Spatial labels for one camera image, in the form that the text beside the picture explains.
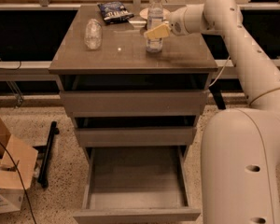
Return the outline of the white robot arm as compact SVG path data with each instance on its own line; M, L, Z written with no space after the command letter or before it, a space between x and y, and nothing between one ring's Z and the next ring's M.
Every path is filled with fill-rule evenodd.
M280 224L280 70L243 25L235 0L186 5L145 33L220 35L248 106L221 111L203 131L203 224Z

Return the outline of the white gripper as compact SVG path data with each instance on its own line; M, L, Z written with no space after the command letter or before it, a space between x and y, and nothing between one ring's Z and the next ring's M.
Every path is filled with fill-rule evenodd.
M188 35L191 33L191 17L189 7L182 7L169 14L169 26L162 23L144 32L146 39L160 39L170 35L171 31L175 35Z

